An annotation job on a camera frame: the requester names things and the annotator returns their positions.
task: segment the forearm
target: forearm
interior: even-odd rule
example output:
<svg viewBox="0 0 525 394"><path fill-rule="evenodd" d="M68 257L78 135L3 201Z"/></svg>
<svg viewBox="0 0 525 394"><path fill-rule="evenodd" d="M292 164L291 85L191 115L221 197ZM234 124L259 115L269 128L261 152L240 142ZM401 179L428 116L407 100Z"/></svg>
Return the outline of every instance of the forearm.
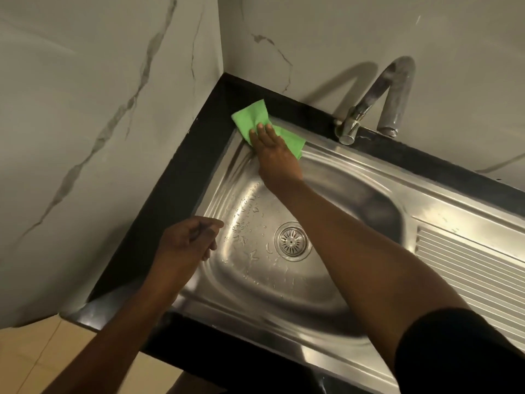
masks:
<svg viewBox="0 0 525 394"><path fill-rule="evenodd" d="M116 393L173 296L146 282L44 394Z"/></svg>
<svg viewBox="0 0 525 394"><path fill-rule="evenodd" d="M467 307L415 255L305 183L289 185L277 196L305 229L341 295L390 367L398 341L417 318L443 307Z"/></svg>

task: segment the beige floor tile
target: beige floor tile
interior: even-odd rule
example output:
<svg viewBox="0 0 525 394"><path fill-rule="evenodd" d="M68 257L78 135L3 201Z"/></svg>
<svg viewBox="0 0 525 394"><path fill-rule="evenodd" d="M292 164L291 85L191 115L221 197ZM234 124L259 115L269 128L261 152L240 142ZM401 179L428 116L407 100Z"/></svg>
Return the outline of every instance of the beige floor tile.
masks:
<svg viewBox="0 0 525 394"><path fill-rule="evenodd" d="M43 350L38 363L51 369L63 370L93 337L95 333L92 331L63 320Z"/></svg>
<svg viewBox="0 0 525 394"><path fill-rule="evenodd" d="M16 352L0 350L0 391L16 394L35 363Z"/></svg>
<svg viewBox="0 0 525 394"><path fill-rule="evenodd" d="M35 362L61 319L58 315L21 328L0 330L0 349L15 352Z"/></svg>
<svg viewBox="0 0 525 394"><path fill-rule="evenodd" d="M36 364L18 394L40 394L59 373L56 369Z"/></svg>
<svg viewBox="0 0 525 394"><path fill-rule="evenodd" d="M166 394L181 373L180 369L140 352L119 394Z"/></svg>

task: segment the black countertop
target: black countertop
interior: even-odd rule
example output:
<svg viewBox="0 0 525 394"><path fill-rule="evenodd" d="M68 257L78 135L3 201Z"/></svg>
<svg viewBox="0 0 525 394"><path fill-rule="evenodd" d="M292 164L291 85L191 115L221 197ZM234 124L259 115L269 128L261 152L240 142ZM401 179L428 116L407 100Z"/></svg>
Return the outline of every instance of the black countertop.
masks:
<svg viewBox="0 0 525 394"><path fill-rule="evenodd" d="M337 140L333 118L224 73L98 280L88 304L66 318L100 329L140 285L166 227L191 216L235 129L230 118L264 99L270 115ZM353 148L482 202L525 217L525 193L361 129ZM228 389L361 392L357 388L179 314L167 314L143 352Z"/></svg>

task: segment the marble vein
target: marble vein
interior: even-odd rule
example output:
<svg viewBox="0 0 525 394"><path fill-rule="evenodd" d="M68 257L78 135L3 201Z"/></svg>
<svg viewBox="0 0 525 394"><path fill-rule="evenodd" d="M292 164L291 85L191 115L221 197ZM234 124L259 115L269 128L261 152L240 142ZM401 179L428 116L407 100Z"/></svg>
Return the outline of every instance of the marble vein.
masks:
<svg viewBox="0 0 525 394"><path fill-rule="evenodd" d="M124 117L124 115L128 113L129 111L133 112L135 110L135 105L137 103L137 99L140 95L140 92L146 86L146 84L148 84L148 81L150 79L151 64L153 62L155 55L157 54L157 52L159 51L161 47L162 40L164 39L164 36L167 32L168 27L170 26L176 6L177 6L177 0L170 0L161 29L148 42L148 47L146 49L146 55L144 57L144 61L142 63L141 70L140 70L139 86L137 87L137 90L135 91L135 93L125 103L123 103L117 108L116 112L109 119L109 121L102 128L101 132L95 139L95 143L93 144L93 147L91 148L91 151L89 152L88 156L82 162L74 165L72 168L69 169L69 171L63 177L62 182L55 193L55 196L53 196L53 199L51 200L51 202L49 202L43 214L33 225L31 225L28 229L26 229L22 233L22 235L20 235L11 245L8 246L7 255L4 258L9 256L13 251L15 251L17 247L20 245L20 243L22 242L22 240L31 231L33 231L38 226L42 225L46 217L49 215L49 213L51 213L51 211L71 193L71 191L73 190L75 186L77 179L80 177L80 173L82 172L82 169L90 162L93 156L95 156L98 152L100 152L100 150L102 150L102 148L104 148L106 143L113 136L116 126L119 124L119 122ZM126 133L126 138L128 137L129 130L131 129L132 118L133 118L133 115L131 113L130 124L128 126L128 132Z"/></svg>
<svg viewBox="0 0 525 394"><path fill-rule="evenodd" d="M246 30L248 31L248 33L250 33L250 36L253 38L253 40L257 44L261 43L261 41L266 41L267 43L271 44L275 48L275 50L279 53L279 55L281 55L281 58L288 64L288 82L287 82L284 90L281 91L281 94L284 94L286 91L288 91L288 88L290 87L290 85L292 83L293 64L290 62L290 60L288 58L286 58L286 56L279 49L279 47L275 45L275 42L272 39L270 39L270 38L268 38L266 36L263 36L262 34L254 34L250 30L250 27L248 26L248 24L246 23L246 19L244 18L244 0L240 0L240 14L241 14L241 17L243 19L243 24L244 24L244 26L246 26Z"/></svg>
<svg viewBox="0 0 525 394"><path fill-rule="evenodd" d="M199 17L199 23L197 24L197 30L195 31L195 34L193 35L193 43L192 43L192 63L191 63L191 69L192 69L192 78L193 78L193 106L195 106L195 91L196 91L196 81L195 81L195 70L193 68L193 62L195 60L195 42L197 40L197 36L199 35L200 31L200 23L202 22L202 17L204 16L204 9L206 7L206 4L203 3L202 10L200 11L200 17Z"/></svg>
<svg viewBox="0 0 525 394"><path fill-rule="evenodd" d="M521 159L525 158L525 153L521 153L519 154L518 156L514 156L513 158L510 158L508 160L505 160L503 162L500 162L500 163L497 163L497 164L494 164L492 166L489 166L487 167L486 169L481 169L481 170L474 170L476 173L480 173L480 174L487 174L487 173L492 173L496 170L499 170L499 169L502 169L503 167L505 166L508 166L510 164L513 164L515 162L518 162L520 161Z"/></svg>

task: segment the drain strainer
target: drain strainer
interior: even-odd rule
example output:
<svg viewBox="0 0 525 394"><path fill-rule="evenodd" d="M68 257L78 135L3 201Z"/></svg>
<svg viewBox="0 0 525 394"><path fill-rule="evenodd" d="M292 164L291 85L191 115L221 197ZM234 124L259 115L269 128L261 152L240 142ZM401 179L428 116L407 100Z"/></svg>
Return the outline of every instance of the drain strainer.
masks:
<svg viewBox="0 0 525 394"><path fill-rule="evenodd" d="M281 225L273 241L279 255L288 261L303 260L312 250L305 232L296 222Z"/></svg>

